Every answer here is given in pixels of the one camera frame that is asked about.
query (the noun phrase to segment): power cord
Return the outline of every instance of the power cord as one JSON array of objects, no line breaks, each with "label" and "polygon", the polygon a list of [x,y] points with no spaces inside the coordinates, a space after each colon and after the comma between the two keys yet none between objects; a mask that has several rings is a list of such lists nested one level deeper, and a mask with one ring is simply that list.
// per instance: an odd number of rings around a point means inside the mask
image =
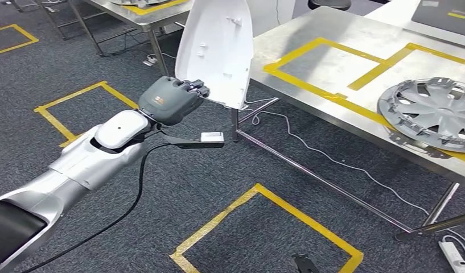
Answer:
[{"label": "power cord", "polygon": [[[249,101],[246,100],[245,102],[248,103],[248,104],[253,104],[253,103],[256,103],[256,102],[270,101],[270,100],[273,100],[273,99],[275,99],[275,98],[265,98],[265,99],[262,99],[262,100],[256,100],[256,101],[251,101],[251,102],[249,102]],[[253,109],[242,109],[242,110],[239,110],[239,111],[253,111]],[[376,180],[375,178],[373,178],[373,176],[372,176],[367,170],[362,169],[362,168],[357,168],[357,167],[354,167],[354,166],[351,166],[351,165],[347,165],[347,164],[344,164],[344,163],[339,162],[339,161],[337,161],[337,160],[334,160],[334,159],[333,159],[332,157],[330,157],[327,153],[325,153],[325,152],[323,152],[323,151],[321,151],[321,150],[319,150],[319,149],[315,149],[315,148],[310,147],[301,137],[299,137],[299,136],[297,136],[297,135],[291,133],[291,125],[290,125],[290,123],[289,123],[289,118],[288,118],[286,115],[278,114],[278,113],[273,113],[273,112],[269,112],[269,111],[260,111],[259,113],[257,113],[256,115],[254,115],[254,117],[252,118],[252,125],[258,125],[258,124],[261,122],[261,120],[259,119],[259,116],[258,116],[258,115],[261,114],[261,113],[266,113],[266,114],[270,114],[270,115],[276,115],[276,116],[285,118],[285,119],[286,119],[286,124],[287,124],[287,133],[288,133],[289,135],[291,135],[292,137],[295,137],[295,138],[297,138],[299,141],[301,141],[301,143],[303,143],[303,145],[304,145],[307,149],[309,149],[309,150],[311,150],[311,151],[318,152],[318,153],[324,155],[327,159],[329,159],[329,160],[332,161],[333,163],[339,164],[339,165],[341,165],[341,166],[345,166],[345,167],[350,168],[350,169],[355,169],[355,170],[357,170],[357,171],[364,172],[373,182],[375,182],[376,184],[382,186],[383,188],[389,189],[391,192],[393,192],[393,194],[394,194],[398,199],[400,199],[400,201],[406,203],[406,204],[409,205],[409,206],[412,206],[412,207],[414,207],[414,208],[417,208],[417,209],[423,211],[424,214],[426,214],[427,216],[430,215],[430,213],[428,213],[428,211],[427,211],[426,209],[422,208],[421,206],[418,206],[418,205],[415,205],[415,204],[413,204],[413,203],[411,203],[411,202],[406,201],[406,200],[405,200],[404,198],[402,198],[393,188],[391,188],[391,187],[389,187],[389,186],[387,186],[387,185],[385,185],[385,184],[380,183],[378,180]],[[462,240],[465,241],[465,238],[464,238],[462,235],[460,235],[458,232],[455,232],[455,231],[453,231],[452,229],[446,229],[446,230],[449,231],[450,233],[453,233],[453,234],[457,235],[460,239],[462,239]],[[446,239],[446,238],[453,238],[453,239],[455,239],[458,243],[460,243],[460,245],[462,246],[462,248],[463,248],[463,250],[464,250],[464,252],[465,252],[465,245],[464,245],[458,238],[456,238],[456,237],[454,237],[454,236],[451,236],[451,235],[446,235],[446,236],[443,237],[442,241],[445,242],[445,239]]]},{"label": "power cord", "polygon": [[165,146],[169,146],[171,145],[170,143],[162,143],[162,144],[158,144],[152,148],[150,148],[147,153],[145,153],[145,155],[143,156],[142,158],[142,161],[140,163],[140,172],[139,172],[139,176],[138,176],[138,193],[137,193],[137,196],[135,198],[135,201],[133,202],[133,204],[131,205],[131,207],[122,215],[120,216],[120,218],[116,219],[115,221],[113,221],[110,225],[104,227],[103,229],[101,229],[100,231],[98,231],[97,233],[89,236],[88,238],[82,240],[81,242],[75,244],[74,246],[56,254],[55,256],[53,256],[52,258],[42,262],[42,263],[39,263],[37,264],[36,266],[34,267],[31,267],[21,273],[30,273],[32,271],[35,271],[36,269],[40,268],[40,267],[43,267],[51,262],[53,262],[54,260],[62,257],[63,255],[69,253],[70,251],[78,248],[79,246],[83,245],[84,243],[87,243],[88,241],[90,241],[91,239],[97,237],[98,235],[102,234],[103,232],[109,230],[111,227],[113,227],[114,225],[118,224],[120,221],[122,221],[125,217],[127,217],[134,209],[135,207],[137,206],[138,202],[140,201],[140,198],[142,197],[142,192],[143,192],[143,173],[145,172],[145,162],[147,160],[147,157],[148,155],[154,151],[155,149],[158,149],[158,148],[161,148],[161,147],[165,147]]},{"label": "power cord", "polygon": [[[131,37],[131,38],[132,38],[135,42],[137,42],[138,44],[150,44],[150,42],[140,42],[139,40],[137,40],[137,38],[135,38],[136,35],[142,34],[142,33],[145,33],[145,32],[139,32],[139,33],[135,33],[135,34],[129,34],[129,33],[127,33],[127,34],[125,34],[125,35],[128,36],[128,37]],[[167,53],[163,53],[163,52],[162,52],[162,55],[167,56],[167,57],[172,58],[172,59],[177,59],[177,57],[174,57],[174,56],[169,55],[169,54],[167,54]],[[147,58],[148,58],[148,57],[151,57],[151,56],[155,56],[155,54],[148,54],[148,55],[147,55]]]},{"label": "power cord", "polygon": [[127,48],[127,40],[126,40],[126,38],[127,38],[127,35],[124,35],[124,47],[123,47],[122,50],[117,51],[117,52],[113,52],[113,53],[104,52],[101,56],[102,56],[102,57],[113,57],[113,56],[122,55],[122,54],[124,54],[124,53],[126,53],[126,52],[129,52],[129,51],[139,51],[139,52],[143,52],[143,53],[145,53],[145,54],[149,54],[147,51],[144,51],[144,50],[141,50],[141,49],[132,48],[132,47],[136,46],[136,44],[133,45],[133,46],[131,46],[131,47],[129,47],[129,48]]},{"label": "power cord", "polygon": [[279,0],[276,0],[276,20],[278,21],[278,26],[281,25],[281,21],[279,21]]}]

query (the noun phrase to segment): yellow tape square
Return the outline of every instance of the yellow tape square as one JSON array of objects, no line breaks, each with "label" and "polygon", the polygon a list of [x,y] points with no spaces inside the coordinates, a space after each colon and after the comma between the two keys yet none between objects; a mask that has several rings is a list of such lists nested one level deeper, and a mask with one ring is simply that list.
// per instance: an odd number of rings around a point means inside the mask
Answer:
[{"label": "yellow tape square", "polygon": [[141,9],[137,6],[123,6],[124,8],[130,10],[130,11],[133,11],[134,13],[138,14],[138,15],[145,15],[145,14],[148,14],[148,13],[153,13],[154,11],[157,11],[157,10],[161,10],[161,9],[165,9],[166,7],[171,7],[171,6],[175,6],[175,5],[178,5],[178,4],[181,4],[181,3],[185,3],[189,0],[172,0],[172,1],[168,1],[164,4],[160,4],[160,5],[153,5],[149,8],[146,8],[146,9]]},{"label": "yellow tape square", "polygon": [[273,192],[269,191],[266,189],[264,186],[261,184],[256,184],[253,186],[250,190],[245,192],[241,197],[239,197],[236,201],[234,201],[232,204],[230,204],[224,211],[219,213],[216,217],[214,217],[212,220],[210,220],[207,224],[205,224],[203,227],[201,227],[198,231],[196,231],[192,236],[187,238],[183,243],[181,243],[175,250],[175,252],[170,255],[170,258],[174,260],[175,263],[177,263],[180,268],[185,273],[200,273],[197,268],[193,266],[192,263],[190,263],[185,257],[184,253],[190,249],[195,243],[197,243],[199,240],[204,238],[212,229],[214,229],[224,218],[233,210],[238,208],[240,205],[243,205],[247,201],[249,201],[252,197],[254,197],[256,194],[262,194],[266,198],[268,198],[270,201],[274,202],[276,205],[280,206],[283,208],[285,211],[291,213],[292,215],[296,216],[296,218],[300,219],[302,222],[304,222],[306,225],[308,225],[310,228],[316,230],[319,232],[322,236],[326,237],[328,240],[333,242],[335,245],[337,245],[339,248],[342,250],[346,251],[351,257],[348,259],[346,264],[340,269],[340,273],[351,273],[354,272],[355,269],[360,265],[361,261],[363,261],[363,253],[351,246],[349,243],[347,243],[345,240],[339,238],[336,234],[333,232],[329,231],[326,229],[324,226],[322,226],[320,223],[314,221],[311,217],[308,215],[302,213],[300,210],[297,208],[293,207],[291,204],[288,202],[284,201],[281,199],[279,196],[275,195]]},{"label": "yellow tape square", "polygon": [[[449,55],[449,54],[446,54],[446,53],[443,53],[443,52],[440,52],[440,51],[436,51],[434,49],[431,49],[431,48],[427,48],[427,47],[424,47],[422,45],[418,45],[418,44],[413,44],[413,43],[409,43],[407,44],[404,48],[400,49],[398,52],[396,52],[395,54],[393,54],[391,57],[389,57],[388,59],[381,59],[379,57],[375,57],[375,56],[372,56],[368,53],[365,53],[365,52],[361,52],[361,51],[358,51],[354,48],[350,48],[350,47],[347,47],[345,45],[342,45],[342,44],[339,44],[339,43],[336,43],[336,42],[333,42],[331,40],[328,40],[328,39],[325,39],[323,37],[319,37],[319,38],[316,38],[314,39],[313,41],[289,52],[288,54],[284,55],[282,58],[280,58],[279,60],[277,60],[276,62],[274,63],[270,63],[270,64],[266,64],[264,66],[264,71],[275,76],[275,77],[278,77],[280,78],[281,80],[283,81],[286,81],[292,85],[295,85],[301,89],[305,89],[305,90],[308,90],[309,92],[313,93],[313,94],[316,94],[318,96],[321,96],[331,102],[334,102],[338,105],[341,105],[342,107],[345,107],[349,110],[352,110],[354,111],[355,113],[357,114],[360,114],[366,118],[369,118],[375,122],[378,122],[379,124],[385,126],[385,127],[388,127],[390,128],[391,130],[394,130],[394,128],[390,125],[390,123],[388,121],[385,120],[385,118],[377,113],[377,112],[374,112],[374,111],[370,111],[366,108],[363,108],[357,104],[354,104],[353,102],[347,100],[346,97],[344,96],[338,96],[338,94],[332,94],[326,90],[323,90],[315,85],[312,85],[308,82],[305,82],[291,74],[288,74],[284,71],[281,71],[280,70],[280,67],[291,62],[292,60],[300,57],[301,55],[303,55],[304,53],[314,49],[315,47],[317,47],[318,45],[320,44],[327,44],[329,46],[332,46],[332,47],[335,47],[337,49],[340,49],[340,50],[343,50],[343,51],[346,51],[346,52],[349,52],[351,54],[355,54],[355,55],[358,55],[360,57],[364,57],[366,59],[369,59],[369,60],[372,60],[372,61],[376,61],[378,63],[378,66],[373,68],[372,70],[370,70],[369,72],[367,72],[365,75],[361,76],[360,78],[358,78],[356,81],[352,82],[351,84],[348,85],[348,87],[350,89],[353,89],[353,90],[359,90],[361,89],[362,87],[364,87],[366,84],[370,83],[371,81],[373,81],[374,79],[376,79],[379,75],[383,74],[385,71],[387,71],[389,68],[391,68],[392,66],[396,65],[398,62],[400,62],[401,60],[403,60],[405,57],[407,57],[410,53],[412,53],[413,51],[415,50],[420,50],[420,51],[424,51],[424,52],[427,52],[427,53],[430,53],[430,54],[433,54],[435,56],[439,56],[439,57],[442,57],[442,58],[445,58],[447,60],[451,60],[451,61],[454,61],[456,63],[459,63],[459,64],[463,64],[465,65],[465,59],[462,59],[462,58],[459,58],[459,57],[456,57],[456,56],[452,56],[452,55]],[[464,153],[461,153],[461,152],[452,152],[452,151],[445,151],[445,150],[441,150],[442,153],[444,154],[447,154],[447,155],[450,155],[450,156],[453,156],[455,158],[458,158],[462,161],[465,161],[465,154]]]},{"label": "yellow tape square", "polygon": [[14,49],[17,49],[17,48],[20,48],[20,47],[25,47],[29,44],[34,44],[36,42],[38,42],[38,38],[34,37],[33,35],[31,35],[29,32],[27,32],[26,30],[22,29],[21,27],[19,27],[17,24],[12,24],[12,25],[9,25],[9,26],[6,26],[6,27],[0,27],[0,31],[1,30],[5,30],[7,28],[14,28],[15,30],[17,30],[19,33],[21,33],[23,36],[25,36],[26,38],[28,38],[30,41],[29,42],[25,42],[25,43],[22,43],[22,44],[18,44],[18,45],[15,45],[13,47],[9,47],[9,48],[5,48],[5,49],[2,49],[0,50],[0,54],[1,53],[5,53],[5,52],[8,52],[8,51],[11,51],[11,50],[14,50]]},{"label": "yellow tape square", "polygon": [[107,84],[106,81],[100,81],[94,85],[91,85],[87,88],[84,88],[82,90],[76,91],[72,94],[69,94],[65,97],[59,98],[57,100],[54,100],[48,104],[38,106],[36,109],[34,109],[34,112],[41,114],[47,121],[49,121],[60,133],[62,133],[68,140],[62,144],[60,144],[60,147],[66,147],[70,143],[72,143],[75,139],[77,139],[80,135],[74,135],[70,130],[68,130],[58,119],[56,119],[47,109],[50,108],[51,106],[55,106],[57,104],[60,104],[64,101],[67,101],[71,98],[74,98],[76,96],[79,96],[83,93],[86,93],[88,91],[91,91],[95,88],[102,87],[105,89],[108,93],[113,95],[115,98],[118,98],[128,106],[130,106],[132,109],[136,109],[138,105],[130,100],[129,98],[125,97],[123,94],[120,92],[116,91],[113,89],[111,86]]}]

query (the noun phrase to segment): table leg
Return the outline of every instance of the table leg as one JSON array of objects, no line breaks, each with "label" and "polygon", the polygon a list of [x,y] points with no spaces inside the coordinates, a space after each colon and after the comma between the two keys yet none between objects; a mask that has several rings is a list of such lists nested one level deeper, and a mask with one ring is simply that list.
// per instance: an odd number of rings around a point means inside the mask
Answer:
[{"label": "table leg", "polygon": [[399,241],[404,241],[420,235],[428,235],[437,231],[454,228],[460,225],[465,225],[465,214],[435,224],[419,227],[418,229],[414,229],[411,232],[406,231],[399,233],[395,235],[395,238]]},{"label": "table leg", "polygon": [[81,14],[80,12],[78,11],[78,8],[76,7],[75,3],[73,2],[74,0],[68,0],[68,3],[71,7],[71,9],[73,10],[73,13],[75,14],[76,16],[76,19],[78,20],[78,22],[80,23],[80,25],[82,26],[82,28],[85,30],[85,32],[87,33],[87,36],[88,38],[90,38],[90,40],[92,41],[93,43],[93,46],[95,47],[96,51],[97,51],[97,54],[100,55],[100,56],[103,56],[103,51],[101,50],[100,46],[98,45],[98,43],[96,42],[95,38],[93,37],[93,34],[92,32],[90,31],[90,29],[88,28],[87,24],[85,23],[85,20],[83,20],[83,17],[81,17]]},{"label": "table leg", "polygon": [[63,34],[63,32],[61,31],[61,29],[58,27],[58,24],[56,23],[55,19],[53,18],[53,16],[51,16],[50,12],[43,6],[43,4],[41,3],[41,0],[37,0],[36,1],[36,4],[38,5],[38,7],[40,9],[43,10],[43,12],[46,14],[46,16],[48,17],[48,21],[51,23],[51,25],[53,26],[53,28],[55,29],[56,32],[58,32],[58,34],[61,36],[61,38],[63,40],[66,40],[66,37],[65,35]]},{"label": "table leg", "polygon": [[21,9],[21,7],[18,5],[18,3],[16,3],[16,0],[9,0],[9,2],[11,2],[11,4],[13,4],[14,8],[19,11],[20,13],[23,12],[23,10]]},{"label": "table leg", "polygon": [[152,51],[155,54],[155,58],[158,61],[158,65],[160,67],[160,72],[164,76],[169,76],[167,67],[165,66],[165,62],[163,60],[162,51],[160,50],[160,45],[159,45],[159,43],[157,41],[157,36],[155,36],[154,30],[150,29],[149,31],[147,31],[147,33],[149,34],[150,44],[152,46]]},{"label": "table leg", "polygon": [[458,184],[458,183],[450,184],[447,191],[445,191],[442,198],[435,205],[435,207],[431,211],[428,218],[425,220],[425,222],[423,222],[422,226],[431,225],[437,220],[438,216],[440,216],[440,214],[442,213],[445,206],[447,206],[450,199],[452,199],[452,196],[454,195],[454,193],[456,192],[456,190],[458,189],[459,186],[460,186],[460,184]]},{"label": "table leg", "polygon": [[239,134],[237,133],[237,130],[239,130],[239,110],[237,109],[231,109],[231,114],[232,114],[232,141],[238,142],[239,141]]}]

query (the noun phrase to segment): white cable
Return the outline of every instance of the white cable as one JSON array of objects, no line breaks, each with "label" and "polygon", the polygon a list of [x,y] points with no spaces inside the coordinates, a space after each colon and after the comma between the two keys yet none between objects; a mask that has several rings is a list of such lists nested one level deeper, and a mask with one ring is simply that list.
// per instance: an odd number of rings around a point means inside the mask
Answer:
[{"label": "white cable", "polygon": [[57,1],[48,0],[47,2],[41,2],[41,3],[42,4],[58,4],[58,3],[61,3],[61,2],[66,2],[66,0],[57,0]]},{"label": "white cable", "polygon": [[245,100],[244,102],[247,104],[255,104],[256,102],[261,102],[261,101],[270,101],[273,100],[274,98],[263,98],[262,100],[256,100],[256,101],[247,101]]},{"label": "white cable", "polygon": [[[177,59],[177,57],[173,57],[172,55],[169,55],[167,53],[162,53],[162,55],[167,56],[167,57],[172,58],[172,59]],[[155,56],[155,54],[148,54],[147,55],[147,57],[150,57],[150,56]]]},{"label": "white cable", "polygon": [[[272,99],[273,99],[273,98],[267,98],[267,99],[258,100],[258,101],[269,101],[269,100],[272,100]],[[243,110],[240,110],[240,111],[253,111],[253,109],[243,109]],[[339,164],[339,165],[341,165],[341,166],[345,166],[345,167],[347,167],[347,168],[355,169],[355,170],[357,170],[357,171],[361,171],[361,172],[366,173],[366,175],[367,175],[373,182],[375,182],[376,184],[382,186],[383,188],[386,188],[386,189],[389,189],[390,191],[392,191],[393,194],[394,194],[398,199],[400,199],[402,202],[404,202],[404,203],[406,203],[407,205],[410,205],[410,206],[412,206],[412,207],[414,207],[414,208],[417,208],[417,209],[423,211],[424,214],[426,214],[427,216],[430,215],[430,213],[428,213],[428,211],[427,211],[426,209],[422,208],[421,206],[417,206],[417,205],[415,205],[415,204],[413,204],[413,203],[410,203],[410,202],[406,201],[406,200],[403,199],[393,188],[391,188],[391,187],[389,187],[389,186],[387,186],[387,185],[384,185],[384,184],[380,183],[378,180],[376,180],[375,178],[373,178],[373,176],[371,176],[371,174],[370,174],[367,170],[362,169],[362,168],[353,167],[353,166],[344,164],[344,163],[342,163],[342,162],[336,161],[336,160],[334,160],[332,157],[330,157],[327,153],[325,153],[325,152],[323,152],[323,151],[321,151],[321,150],[314,149],[314,148],[310,147],[301,137],[299,137],[299,136],[297,136],[297,135],[291,133],[291,126],[290,126],[290,123],[289,123],[289,118],[288,118],[286,115],[278,114],[278,113],[273,113],[273,112],[269,112],[269,111],[260,111],[259,113],[255,114],[254,117],[252,118],[252,124],[253,124],[253,125],[258,125],[258,124],[261,122],[261,120],[259,119],[259,116],[258,116],[258,115],[261,114],[261,113],[266,113],[266,114],[270,114],[270,115],[277,115],[277,116],[280,116],[280,117],[284,117],[284,118],[286,119],[286,124],[287,124],[287,133],[288,133],[289,135],[291,135],[292,137],[295,137],[295,138],[297,138],[299,141],[301,141],[301,142],[303,143],[303,145],[304,145],[306,148],[308,148],[309,150],[312,150],[312,151],[316,151],[316,152],[318,152],[318,153],[324,155],[327,159],[329,159],[330,161],[332,161],[332,162],[334,162],[334,163],[336,163],[336,164]],[[449,232],[451,232],[451,233],[457,235],[458,237],[460,237],[462,240],[465,241],[465,238],[464,238],[462,235],[460,235],[459,233],[457,233],[457,232],[455,232],[455,231],[453,231],[453,230],[451,230],[451,229],[447,229],[447,230],[448,230]],[[462,244],[462,243],[460,243],[460,244],[462,245],[462,248],[463,248],[463,250],[465,251],[465,245]]]},{"label": "white cable", "polygon": [[276,20],[278,21],[278,26],[280,26],[281,21],[279,21],[279,9],[278,9],[278,6],[279,6],[279,0],[276,0]]},{"label": "white cable", "polygon": [[169,54],[167,54],[167,53],[162,53],[162,55],[165,55],[165,56],[167,56],[167,57],[169,57],[169,58],[172,58],[172,59],[177,59],[177,57],[173,57],[173,56],[171,56],[171,55],[169,55]]},{"label": "white cable", "polygon": [[452,238],[452,239],[456,240],[456,241],[462,246],[463,251],[465,252],[465,245],[464,245],[460,240],[458,240],[457,237],[454,237],[454,236],[452,236],[452,235],[445,235],[445,236],[443,236],[443,238],[442,238],[442,242],[447,242],[447,241],[445,240],[446,238]]}]

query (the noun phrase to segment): electrical outlet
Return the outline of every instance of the electrical outlet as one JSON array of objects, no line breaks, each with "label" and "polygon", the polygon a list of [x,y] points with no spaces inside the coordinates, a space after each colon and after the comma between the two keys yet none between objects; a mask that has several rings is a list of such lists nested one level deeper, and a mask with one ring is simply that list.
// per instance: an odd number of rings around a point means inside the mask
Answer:
[{"label": "electrical outlet", "polygon": [[462,258],[454,243],[452,242],[438,242],[442,249],[448,263],[455,273],[465,273],[465,260]]}]

